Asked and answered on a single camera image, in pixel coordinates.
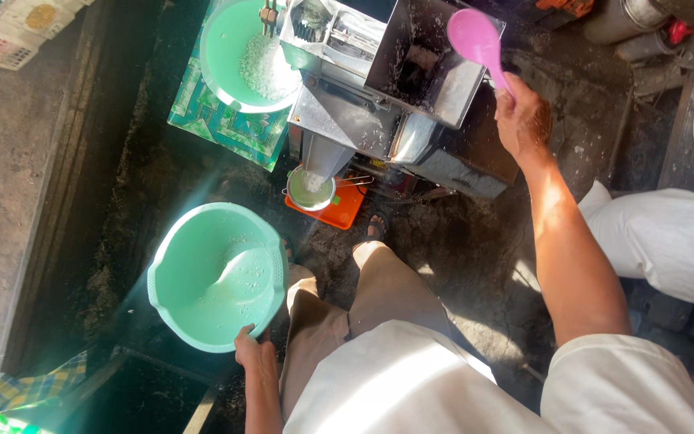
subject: orange tray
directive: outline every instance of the orange tray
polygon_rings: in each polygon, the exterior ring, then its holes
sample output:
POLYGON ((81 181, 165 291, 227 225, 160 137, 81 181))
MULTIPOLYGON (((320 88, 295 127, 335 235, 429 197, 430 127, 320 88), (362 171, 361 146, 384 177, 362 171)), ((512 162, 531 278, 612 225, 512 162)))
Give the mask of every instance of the orange tray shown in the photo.
POLYGON ((289 208, 309 215, 327 225, 347 230, 352 226, 352 222, 360 209, 360 204, 363 203, 363 198, 365 197, 358 188, 355 185, 337 187, 335 195, 339 197, 339 203, 332 203, 319 211, 304 211, 294 205, 294 202, 291 202, 291 197, 288 194, 285 195, 285 204, 289 208))

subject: green plastic bowl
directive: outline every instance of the green plastic bowl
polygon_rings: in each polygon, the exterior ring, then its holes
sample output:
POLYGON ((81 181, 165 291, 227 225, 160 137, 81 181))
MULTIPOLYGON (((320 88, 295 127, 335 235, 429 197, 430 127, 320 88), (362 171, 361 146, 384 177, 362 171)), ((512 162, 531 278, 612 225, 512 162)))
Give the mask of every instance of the green plastic bowl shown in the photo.
POLYGON ((254 338, 283 303, 288 258, 280 235, 249 209, 228 202, 181 217, 149 267, 149 302, 189 345, 235 350, 240 329, 254 338))
POLYGON ((263 0, 228 0, 210 15, 200 38, 200 67, 208 89, 243 113, 272 113, 291 106, 298 92, 279 100, 256 94, 240 76, 240 57, 251 36, 263 30, 263 0))

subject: person's hand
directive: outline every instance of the person's hand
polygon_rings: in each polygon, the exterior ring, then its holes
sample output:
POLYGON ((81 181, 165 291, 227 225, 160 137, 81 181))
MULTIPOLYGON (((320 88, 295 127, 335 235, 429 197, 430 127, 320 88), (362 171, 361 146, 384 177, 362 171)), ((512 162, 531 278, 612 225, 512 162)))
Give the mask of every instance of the person's hand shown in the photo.
POLYGON ((269 340, 269 329, 255 340, 249 333, 256 326, 251 323, 240 329, 235 338, 235 360, 246 369, 260 368, 270 360, 275 362, 275 345, 269 340))
POLYGON ((522 168, 545 162, 549 159, 547 143, 553 128, 551 106, 518 76, 505 73, 505 78, 513 96, 506 89, 496 93, 494 119, 500 141, 522 168))

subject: sandal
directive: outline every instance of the sandal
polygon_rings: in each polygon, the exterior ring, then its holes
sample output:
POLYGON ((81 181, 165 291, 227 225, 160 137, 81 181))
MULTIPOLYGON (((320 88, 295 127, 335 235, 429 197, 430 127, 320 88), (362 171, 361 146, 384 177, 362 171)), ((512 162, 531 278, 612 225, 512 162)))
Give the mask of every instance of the sandal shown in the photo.
POLYGON ((382 241, 385 238, 385 235, 387 235, 387 232, 390 231, 390 219, 388 219, 385 213, 381 211, 375 211, 371 216, 371 219, 369 219, 369 224, 365 227, 366 235, 363 241, 382 241), (372 222, 371 219, 374 217, 379 217, 382 222, 372 222), (378 235, 369 235, 369 228, 372 226, 376 228, 377 232, 379 232, 378 235))
POLYGON ((280 234, 280 240, 283 241, 283 247, 285 248, 285 256, 288 257, 288 262, 294 263, 294 256, 296 256, 296 251, 294 250, 294 243, 287 235, 280 234))

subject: stainless steel machine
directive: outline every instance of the stainless steel machine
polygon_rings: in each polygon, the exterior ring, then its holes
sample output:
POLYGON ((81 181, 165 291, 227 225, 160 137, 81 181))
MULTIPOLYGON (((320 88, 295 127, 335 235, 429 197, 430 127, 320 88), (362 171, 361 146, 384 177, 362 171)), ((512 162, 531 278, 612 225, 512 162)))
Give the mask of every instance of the stainless steel machine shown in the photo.
MULTIPOLYGON (((288 0, 262 22, 303 86, 288 116, 292 154, 325 178, 356 154, 472 196, 517 173, 494 123, 486 69, 449 44, 458 0, 398 0, 385 24, 335 0, 288 0)), ((505 24, 493 19, 501 34, 505 24)))

